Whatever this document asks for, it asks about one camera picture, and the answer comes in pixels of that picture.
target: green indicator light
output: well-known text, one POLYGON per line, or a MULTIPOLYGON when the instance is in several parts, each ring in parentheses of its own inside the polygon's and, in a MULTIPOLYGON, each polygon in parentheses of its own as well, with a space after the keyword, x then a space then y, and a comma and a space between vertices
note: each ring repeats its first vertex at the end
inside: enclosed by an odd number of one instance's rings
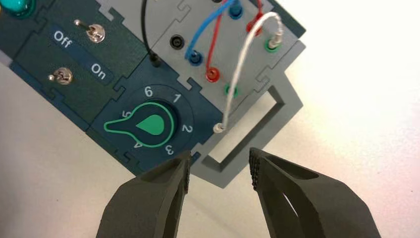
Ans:
POLYGON ((2 7, 17 17, 27 17, 35 9, 36 0, 0 0, 2 7))

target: red plug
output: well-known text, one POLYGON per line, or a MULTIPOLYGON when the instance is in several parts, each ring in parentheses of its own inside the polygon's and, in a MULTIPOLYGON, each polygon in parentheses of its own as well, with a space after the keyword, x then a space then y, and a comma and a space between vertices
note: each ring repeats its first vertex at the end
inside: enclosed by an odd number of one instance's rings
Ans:
MULTIPOLYGON (((252 19, 252 21, 248 22, 247 24, 247 32, 249 33, 252 28, 254 27, 255 23, 263 16, 262 12, 257 13, 257 15, 252 19)), ((259 36, 261 34, 261 32, 263 32, 263 29, 260 28, 258 29, 258 31, 255 33, 255 36, 259 36)))

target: white background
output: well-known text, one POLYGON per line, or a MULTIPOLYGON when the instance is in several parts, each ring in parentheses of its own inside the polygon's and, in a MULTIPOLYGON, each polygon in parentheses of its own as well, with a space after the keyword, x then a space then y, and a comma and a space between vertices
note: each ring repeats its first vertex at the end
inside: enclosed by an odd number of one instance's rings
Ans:
MULTIPOLYGON (((419 237, 419 1, 281 3, 308 30, 287 71, 304 107, 265 150, 345 182, 382 237, 419 237)), ((93 238, 132 177, 0 66, 0 237, 93 238)), ((269 237, 249 169, 226 189, 192 176, 178 237, 269 237)))

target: dark green panel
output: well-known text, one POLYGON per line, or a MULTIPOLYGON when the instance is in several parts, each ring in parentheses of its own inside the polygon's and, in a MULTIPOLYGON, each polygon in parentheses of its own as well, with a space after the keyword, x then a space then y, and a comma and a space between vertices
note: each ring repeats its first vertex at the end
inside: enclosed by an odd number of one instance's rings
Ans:
POLYGON ((36 21, 38 11, 49 6, 53 0, 37 0, 33 14, 24 19, 18 19, 6 12, 0 11, 0 49, 10 58, 14 58, 32 31, 41 30, 45 21, 36 21))
POLYGON ((50 9, 41 11, 51 24, 62 28, 71 39, 76 40, 87 52, 110 69, 116 79, 128 77, 146 56, 143 43, 124 25, 122 16, 112 10, 113 21, 99 12, 100 5, 93 0, 59 0, 50 9), (105 29, 105 40, 99 44, 89 40, 86 32, 74 25, 79 19, 86 24, 99 24, 105 29))
POLYGON ((92 74, 80 66, 48 35, 50 24, 40 34, 33 34, 22 48, 16 62, 29 72, 43 86, 46 94, 51 95, 55 88, 64 96, 67 104, 87 123, 91 123, 111 98, 118 98, 121 92, 115 92, 113 85, 102 85, 92 74), (48 80, 48 75, 56 69, 66 67, 73 72, 74 81, 69 85, 60 85, 48 80))

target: number 6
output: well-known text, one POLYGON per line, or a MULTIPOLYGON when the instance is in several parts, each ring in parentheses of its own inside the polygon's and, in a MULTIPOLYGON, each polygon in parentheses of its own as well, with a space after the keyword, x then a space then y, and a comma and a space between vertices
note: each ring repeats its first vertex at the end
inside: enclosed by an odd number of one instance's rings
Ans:
POLYGON ((152 88, 150 86, 145 87, 145 94, 148 97, 153 96, 153 91, 152 91, 152 88))

